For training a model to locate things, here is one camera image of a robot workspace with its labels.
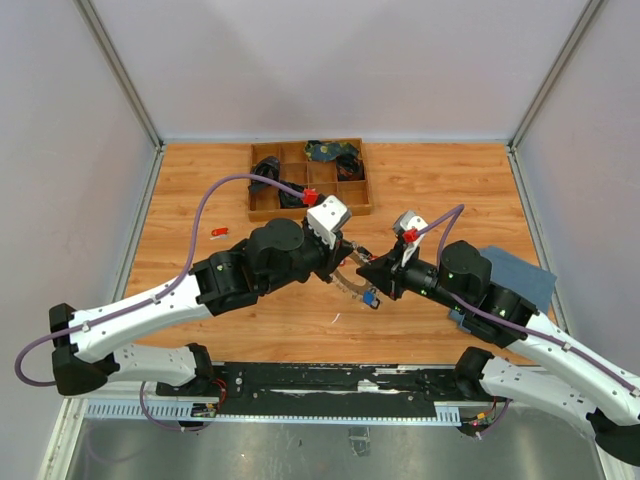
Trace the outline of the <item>key with blue tag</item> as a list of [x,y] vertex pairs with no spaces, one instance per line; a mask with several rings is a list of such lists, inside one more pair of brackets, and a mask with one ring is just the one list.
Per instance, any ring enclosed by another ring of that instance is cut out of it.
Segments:
[[377,310],[380,306],[380,299],[375,289],[367,289],[362,293],[362,302],[371,309]]

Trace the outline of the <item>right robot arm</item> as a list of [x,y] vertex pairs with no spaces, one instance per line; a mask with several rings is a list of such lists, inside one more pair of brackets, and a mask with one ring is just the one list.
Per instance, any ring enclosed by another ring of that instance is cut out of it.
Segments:
[[609,455],[638,465],[638,375],[595,353],[529,300],[493,282],[491,271],[491,262],[465,241],[446,246],[437,265],[397,244],[356,270],[393,300],[410,291],[457,311],[471,335],[547,372],[525,373],[501,357],[468,348],[452,377],[460,397],[474,400],[483,393],[525,403],[573,423]]

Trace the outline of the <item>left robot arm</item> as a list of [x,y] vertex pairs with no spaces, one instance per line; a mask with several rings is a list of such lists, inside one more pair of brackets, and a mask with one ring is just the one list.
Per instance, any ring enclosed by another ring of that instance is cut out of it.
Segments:
[[136,346],[135,341],[179,323],[252,306],[312,275],[330,282],[352,251],[342,233],[324,240],[306,221],[279,218],[194,263],[184,277],[141,294],[88,310],[55,305],[49,326],[57,391],[76,396],[115,381],[151,381],[203,395],[214,383],[205,347],[191,343],[171,350]]

